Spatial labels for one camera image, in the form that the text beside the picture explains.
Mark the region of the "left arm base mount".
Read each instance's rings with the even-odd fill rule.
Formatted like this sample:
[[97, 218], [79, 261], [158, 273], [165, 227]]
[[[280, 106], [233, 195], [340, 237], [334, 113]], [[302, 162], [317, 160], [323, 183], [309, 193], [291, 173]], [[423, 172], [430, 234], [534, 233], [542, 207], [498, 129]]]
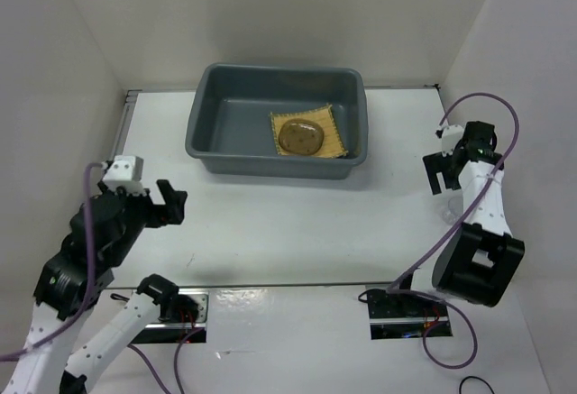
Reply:
[[169, 296], [168, 307], [161, 305], [160, 317], [149, 323], [132, 344], [187, 344], [206, 341], [207, 294]]

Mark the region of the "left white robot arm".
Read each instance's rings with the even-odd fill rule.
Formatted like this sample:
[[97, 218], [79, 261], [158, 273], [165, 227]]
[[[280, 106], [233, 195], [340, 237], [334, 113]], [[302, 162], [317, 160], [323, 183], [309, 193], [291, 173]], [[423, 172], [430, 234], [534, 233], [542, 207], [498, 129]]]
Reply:
[[101, 293], [145, 228], [180, 225], [187, 193], [166, 179], [157, 186], [163, 204], [151, 201], [142, 188], [132, 195], [100, 182], [100, 194], [87, 195], [70, 219], [70, 232], [60, 251], [43, 266], [33, 292], [31, 326], [22, 350], [2, 356], [14, 361], [7, 393], [88, 393], [108, 365], [140, 333], [158, 319], [179, 312], [178, 286], [158, 274], [143, 279], [117, 315], [81, 348], [78, 334]]

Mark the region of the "clear glass plate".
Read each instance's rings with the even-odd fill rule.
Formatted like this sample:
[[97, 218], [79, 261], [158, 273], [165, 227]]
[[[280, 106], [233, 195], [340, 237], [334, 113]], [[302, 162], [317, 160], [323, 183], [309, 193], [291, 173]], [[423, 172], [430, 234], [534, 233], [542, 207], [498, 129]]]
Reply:
[[277, 142], [283, 153], [311, 156], [320, 151], [325, 139], [323, 128], [312, 121], [291, 119], [279, 130]]

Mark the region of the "grey plastic bin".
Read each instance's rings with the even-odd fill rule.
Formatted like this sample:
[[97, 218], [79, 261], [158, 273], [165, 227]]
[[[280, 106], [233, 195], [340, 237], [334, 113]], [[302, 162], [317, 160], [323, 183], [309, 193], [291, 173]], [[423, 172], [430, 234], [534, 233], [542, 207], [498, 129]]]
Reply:
[[[343, 154], [283, 155], [275, 119], [330, 108]], [[368, 154], [367, 99], [353, 69], [217, 63], [201, 78], [184, 146], [215, 174], [344, 179]]]

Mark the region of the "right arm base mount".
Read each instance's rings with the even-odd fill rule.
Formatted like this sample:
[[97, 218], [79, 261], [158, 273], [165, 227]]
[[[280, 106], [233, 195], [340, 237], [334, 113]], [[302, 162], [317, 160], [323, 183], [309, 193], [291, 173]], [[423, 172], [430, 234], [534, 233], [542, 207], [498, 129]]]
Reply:
[[368, 310], [372, 340], [453, 335], [446, 306], [409, 295], [389, 295], [384, 288], [365, 289], [357, 300]]

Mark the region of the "clear glass cup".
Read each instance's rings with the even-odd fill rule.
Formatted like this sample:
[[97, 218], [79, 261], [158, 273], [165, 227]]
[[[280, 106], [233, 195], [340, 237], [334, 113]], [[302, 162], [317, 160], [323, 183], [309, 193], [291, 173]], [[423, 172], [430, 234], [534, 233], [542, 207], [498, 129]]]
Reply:
[[441, 212], [441, 218], [448, 225], [455, 224], [458, 221], [459, 217], [460, 216], [458, 214], [456, 214], [453, 210], [450, 209], [445, 209]]
[[453, 210], [460, 217], [463, 214], [463, 199], [461, 197], [451, 197], [445, 209]]

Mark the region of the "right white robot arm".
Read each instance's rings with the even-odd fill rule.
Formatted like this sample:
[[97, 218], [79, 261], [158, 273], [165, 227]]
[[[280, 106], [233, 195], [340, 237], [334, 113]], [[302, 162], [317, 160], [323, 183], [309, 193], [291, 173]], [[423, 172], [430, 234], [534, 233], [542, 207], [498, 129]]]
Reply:
[[444, 125], [436, 131], [439, 152], [423, 163], [434, 195], [460, 190], [470, 212], [435, 262], [434, 289], [470, 303], [495, 307], [525, 253], [508, 227], [502, 199], [504, 166], [496, 152], [495, 127], [480, 121]]

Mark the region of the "aluminium table rail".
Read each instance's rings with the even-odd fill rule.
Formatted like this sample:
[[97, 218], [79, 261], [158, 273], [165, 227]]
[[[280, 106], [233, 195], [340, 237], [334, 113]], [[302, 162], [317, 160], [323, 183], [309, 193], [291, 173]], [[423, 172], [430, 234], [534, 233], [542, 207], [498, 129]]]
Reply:
[[116, 155], [121, 154], [124, 150], [125, 140], [133, 117], [133, 110], [140, 93], [141, 90], [136, 89], [129, 90], [125, 95], [121, 119], [116, 128], [111, 151], [107, 157], [109, 160], [112, 160]]

